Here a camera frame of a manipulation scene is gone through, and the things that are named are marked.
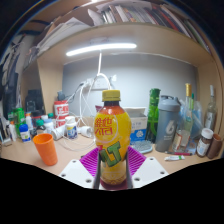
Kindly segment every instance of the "tube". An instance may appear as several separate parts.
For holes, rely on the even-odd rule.
[[[172,160],[182,160],[182,159],[185,159],[185,157],[183,155],[181,155],[181,156],[168,156],[168,157],[165,157],[164,160],[172,161]]]

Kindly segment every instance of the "orange juice bottle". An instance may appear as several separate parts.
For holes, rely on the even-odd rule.
[[[107,190],[126,189],[125,156],[130,144],[131,119],[119,105],[119,90],[104,90],[102,98],[104,106],[94,120],[102,160],[100,182]]]

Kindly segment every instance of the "pen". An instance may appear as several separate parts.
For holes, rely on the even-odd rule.
[[[188,153],[188,152],[169,152],[169,151],[165,151],[165,153],[172,154],[172,155],[183,155],[183,156],[191,156],[192,155],[192,153]]]

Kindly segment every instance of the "tissue box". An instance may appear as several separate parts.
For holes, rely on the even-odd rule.
[[[136,141],[145,140],[147,128],[147,116],[144,115],[145,108],[124,108],[131,119],[131,144]]]

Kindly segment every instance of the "orange cup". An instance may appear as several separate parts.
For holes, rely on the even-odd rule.
[[[36,135],[33,142],[43,162],[52,166],[58,162],[53,136],[48,133]]]

